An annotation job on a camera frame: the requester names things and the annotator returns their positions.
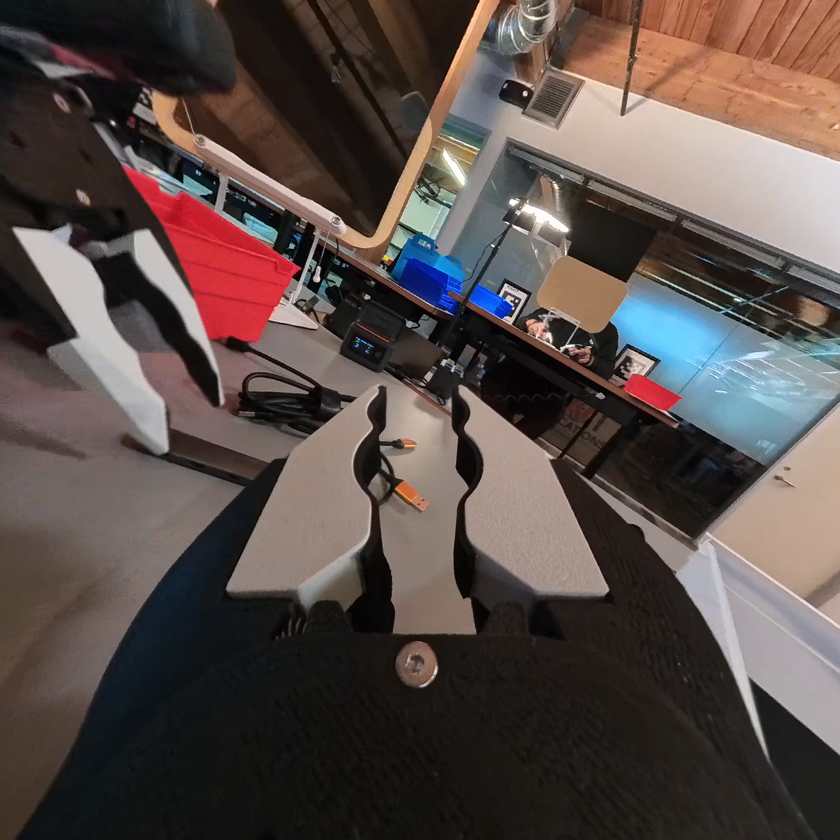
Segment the small red bin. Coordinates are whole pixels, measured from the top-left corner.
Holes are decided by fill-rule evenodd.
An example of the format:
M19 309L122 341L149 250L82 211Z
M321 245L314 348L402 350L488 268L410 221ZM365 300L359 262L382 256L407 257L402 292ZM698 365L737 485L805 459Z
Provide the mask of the small red bin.
M681 400L679 394L641 374L632 374L623 389L626 394L662 413L670 413Z

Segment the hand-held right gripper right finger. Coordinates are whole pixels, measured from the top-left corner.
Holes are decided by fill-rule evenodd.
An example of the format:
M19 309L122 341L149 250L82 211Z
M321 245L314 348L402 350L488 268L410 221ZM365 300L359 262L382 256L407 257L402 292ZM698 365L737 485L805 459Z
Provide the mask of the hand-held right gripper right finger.
M451 408L467 485L455 525L459 593L483 607L607 596L548 454L469 390L458 387Z

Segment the clear plastic bin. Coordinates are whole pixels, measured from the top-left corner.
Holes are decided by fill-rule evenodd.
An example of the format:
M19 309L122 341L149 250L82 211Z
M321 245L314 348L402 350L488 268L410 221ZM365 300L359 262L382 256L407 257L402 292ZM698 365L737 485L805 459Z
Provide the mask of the clear plastic bin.
M752 684L838 753L838 625L710 536L676 577L717 640L764 752Z

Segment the wood-rimmed dark panel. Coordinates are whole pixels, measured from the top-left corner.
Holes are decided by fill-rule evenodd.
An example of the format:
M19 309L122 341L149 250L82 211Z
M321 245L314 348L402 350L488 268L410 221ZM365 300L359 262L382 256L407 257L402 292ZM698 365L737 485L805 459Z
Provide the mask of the wood-rimmed dark panel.
M227 1L229 93L154 91L167 139L195 136L325 207L378 260L396 230L499 2Z

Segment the white panel stand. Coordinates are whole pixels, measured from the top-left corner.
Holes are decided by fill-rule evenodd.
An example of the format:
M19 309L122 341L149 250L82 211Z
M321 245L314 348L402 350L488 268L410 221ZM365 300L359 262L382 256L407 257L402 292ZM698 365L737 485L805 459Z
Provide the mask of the white panel stand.
M297 306L306 279L306 270L312 263L319 240L323 239L328 242L331 238L346 234L349 230L347 224L336 213L271 179L206 136L194 134L193 142L200 152L199 156L202 160L209 163L220 175L232 177L236 183L268 198L286 211L292 212L304 222L314 226L313 242L306 254L307 258L303 269L301 269L297 287L290 294L288 300L277 305L269 317L269 321L298 329L315 330L318 324Z

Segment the cream door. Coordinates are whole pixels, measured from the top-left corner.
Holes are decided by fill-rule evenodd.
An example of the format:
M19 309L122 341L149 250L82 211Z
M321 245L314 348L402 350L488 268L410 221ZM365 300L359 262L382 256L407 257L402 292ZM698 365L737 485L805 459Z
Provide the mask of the cream door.
M838 621L838 406L710 527L710 536Z

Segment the black power station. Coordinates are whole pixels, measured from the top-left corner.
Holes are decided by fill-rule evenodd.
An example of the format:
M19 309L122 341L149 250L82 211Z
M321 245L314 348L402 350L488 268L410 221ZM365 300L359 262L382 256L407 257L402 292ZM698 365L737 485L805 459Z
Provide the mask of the black power station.
M405 319L393 310L367 301L344 334L339 354L369 371L382 373L405 326Z

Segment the blue plastic bin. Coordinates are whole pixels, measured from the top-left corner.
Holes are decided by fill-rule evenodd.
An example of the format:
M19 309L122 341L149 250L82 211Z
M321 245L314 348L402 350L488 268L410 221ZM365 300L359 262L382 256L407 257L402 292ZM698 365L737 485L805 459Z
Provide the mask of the blue plastic bin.
M469 303L502 320L508 318L513 310L507 298L482 285L475 285L471 289Z

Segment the air vent grille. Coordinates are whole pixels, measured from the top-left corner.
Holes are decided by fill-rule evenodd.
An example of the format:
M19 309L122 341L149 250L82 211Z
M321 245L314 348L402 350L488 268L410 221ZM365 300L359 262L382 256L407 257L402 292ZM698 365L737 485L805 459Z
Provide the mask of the air vent grille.
M585 80L581 77L547 68L532 90L522 116L546 128L558 130L584 84Z

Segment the red plastic bin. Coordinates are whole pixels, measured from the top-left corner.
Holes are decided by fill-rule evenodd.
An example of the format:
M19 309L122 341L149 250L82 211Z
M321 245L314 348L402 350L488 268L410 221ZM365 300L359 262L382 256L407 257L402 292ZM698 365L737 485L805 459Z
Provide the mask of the red plastic bin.
M124 170L167 233L208 338L258 341L299 267L198 199Z

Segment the silver air duct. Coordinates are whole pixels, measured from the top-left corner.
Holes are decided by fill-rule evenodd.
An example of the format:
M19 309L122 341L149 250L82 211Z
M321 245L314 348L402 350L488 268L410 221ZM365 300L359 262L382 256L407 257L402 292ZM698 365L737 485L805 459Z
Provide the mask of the silver air duct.
M577 13L587 15L573 1L499 2L481 36L479 47L497 56L549 59Z

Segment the studio light on stand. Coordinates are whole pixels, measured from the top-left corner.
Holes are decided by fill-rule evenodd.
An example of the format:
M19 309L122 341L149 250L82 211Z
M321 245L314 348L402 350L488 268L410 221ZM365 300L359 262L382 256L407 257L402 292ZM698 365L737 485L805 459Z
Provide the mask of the studio light on stand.
M463 295L469 300L475 285L497 293L508 279L531 291L526 314L553 263L565 255L569 233L555 213L524 197L510 198L505 207L479 207L455 248L466 271Z

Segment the black wall screen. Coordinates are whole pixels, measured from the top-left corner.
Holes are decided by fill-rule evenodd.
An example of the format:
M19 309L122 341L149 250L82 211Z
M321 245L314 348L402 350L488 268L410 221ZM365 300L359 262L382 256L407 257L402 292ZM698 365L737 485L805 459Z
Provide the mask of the black wall screen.
M574 212L566 255L628 282L656 234L655 227L584 202Z

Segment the dark grey usb hub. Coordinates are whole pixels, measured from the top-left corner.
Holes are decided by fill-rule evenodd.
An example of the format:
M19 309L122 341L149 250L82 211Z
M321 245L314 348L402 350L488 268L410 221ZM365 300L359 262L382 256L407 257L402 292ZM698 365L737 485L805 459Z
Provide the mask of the dark grey usb hub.
M173 427L169 428L168 434L170 447L162 455L157 455L129 434L121 437L121 443L124 447L140 454L162 459L175 466L218 478L239 487L246 487L268 466L268 463L263 460L214 444Z

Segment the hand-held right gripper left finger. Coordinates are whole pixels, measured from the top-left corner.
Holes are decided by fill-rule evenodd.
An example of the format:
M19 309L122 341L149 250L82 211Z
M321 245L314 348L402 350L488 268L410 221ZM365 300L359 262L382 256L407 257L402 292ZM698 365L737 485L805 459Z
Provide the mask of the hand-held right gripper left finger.
M287 599L305 613L337 602L357 631L392 632L392 573L371 491L386 398L385 387L374 385L292 450L226 584L228 596Z

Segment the printed marker frame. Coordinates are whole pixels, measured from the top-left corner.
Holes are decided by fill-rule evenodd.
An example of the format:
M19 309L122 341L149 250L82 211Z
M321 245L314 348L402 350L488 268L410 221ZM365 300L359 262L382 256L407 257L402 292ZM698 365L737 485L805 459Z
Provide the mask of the printed marker frame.
M508 279L502 281L497 294L501 299L510 304L511 310L503 320L511 324L515 323L524 313L532 296L530 290Z
M633 375L648 376L659 362L659 358L627 343L618 352L610 383L624 388Z

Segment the black charger block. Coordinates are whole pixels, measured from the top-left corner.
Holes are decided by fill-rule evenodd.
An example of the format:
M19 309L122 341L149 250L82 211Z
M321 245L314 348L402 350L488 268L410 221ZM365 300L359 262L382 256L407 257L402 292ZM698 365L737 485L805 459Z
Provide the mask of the black charger block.
M447 358L435 367L426 387L440 405L445 405L451 400L455 389L463 384L464 379L464 366Z

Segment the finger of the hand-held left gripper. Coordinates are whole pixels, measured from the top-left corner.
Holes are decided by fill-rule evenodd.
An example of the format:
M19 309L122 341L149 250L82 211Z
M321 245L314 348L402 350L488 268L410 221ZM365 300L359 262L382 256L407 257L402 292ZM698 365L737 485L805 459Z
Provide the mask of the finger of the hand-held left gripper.
M164 399L148 382L140 358L110 318L93 264L53 233L13 227L14 236L59 304L74 336L48 348L48 357L74 382L108 397L128 418L135 438L152 454L170 444Z
M134 289L162 338L181 357L212 406L223 402L221 376L193 294L148 229L133 232Z

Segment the stack of blue bins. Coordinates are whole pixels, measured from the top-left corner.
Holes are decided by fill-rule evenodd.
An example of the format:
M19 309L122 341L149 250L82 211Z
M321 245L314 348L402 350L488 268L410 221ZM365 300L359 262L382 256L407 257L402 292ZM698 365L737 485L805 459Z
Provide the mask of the stack of blue bins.
M466 273L458 259L438 252L432 238L415 234L402 247L392 278L400 287L436 309L453 313L458 302L449 292L461 294Z

